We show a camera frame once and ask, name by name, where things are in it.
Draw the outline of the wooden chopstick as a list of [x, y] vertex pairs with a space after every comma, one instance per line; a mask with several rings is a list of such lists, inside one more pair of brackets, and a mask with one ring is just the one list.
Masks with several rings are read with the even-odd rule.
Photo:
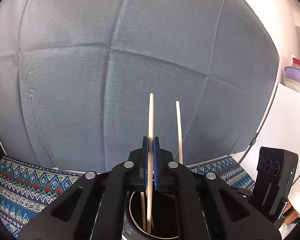
[[179, 163], [183, 164], [183, 137], [182, 137], [182, 126], [181, 126], [181, 112], [180, 102], [175, 102], [176, 114], [177, 114], [177, 133], [178, 133], [178, 156]]
[[149, 95], [148, 111], [148, 164], [147, 164], [147, 233], [151, 233], [153, 194], [153, 138], [154, 138], [154, 95]]

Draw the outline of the wooden chopstick slanted middle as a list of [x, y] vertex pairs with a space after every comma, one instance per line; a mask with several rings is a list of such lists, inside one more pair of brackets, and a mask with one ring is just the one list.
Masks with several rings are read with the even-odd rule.
[[145, 193], [140, 193], [141, 198], [141, 215], [142, 215], [142, 229], [146, 231], [146, 210], [145, 210]]

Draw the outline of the black mesh utensil holder cup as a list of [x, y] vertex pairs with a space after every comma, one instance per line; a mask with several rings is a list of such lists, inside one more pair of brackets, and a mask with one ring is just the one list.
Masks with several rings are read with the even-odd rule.
[[122, 239], [178, 239], [175, 196], [153, 192], [151, 233], [142, 227], [141, 196], [139, 192], [127, 194]]

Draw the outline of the purple and white basket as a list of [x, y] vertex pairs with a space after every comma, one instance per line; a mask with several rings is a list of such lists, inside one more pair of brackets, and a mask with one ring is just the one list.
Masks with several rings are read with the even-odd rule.
[[285, 67], [285, 86], [300, 94], [300, 70], [294, 67]]

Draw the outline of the red rimmed bowl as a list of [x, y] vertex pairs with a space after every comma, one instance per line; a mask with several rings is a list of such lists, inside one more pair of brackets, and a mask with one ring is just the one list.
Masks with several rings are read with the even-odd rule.
[[292, 67], [300, 70], [300, 60], [296, 58], [292, 58]]

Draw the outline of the grey-blue upholstered sofa back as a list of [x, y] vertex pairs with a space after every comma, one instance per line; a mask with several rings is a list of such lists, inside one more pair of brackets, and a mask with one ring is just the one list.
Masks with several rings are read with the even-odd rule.
[[186, 165], [247, 148], [279, 56], [245, 0], [2, 0], [0, 140], [21, 161], [105, 172], [140, 148]]

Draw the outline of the blue patterned tablecloth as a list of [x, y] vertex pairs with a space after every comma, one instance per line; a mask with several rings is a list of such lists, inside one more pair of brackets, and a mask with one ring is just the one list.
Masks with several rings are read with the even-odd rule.
[[[253, 190], [253, 178], [235, 159], [225, 155], [188, 166], [197, 174], [214, 172], [229, 186]], [[0, 220], [13, 238], [43, 208], [72, 186], [81, 175], [3, 157], [0, 160]]]

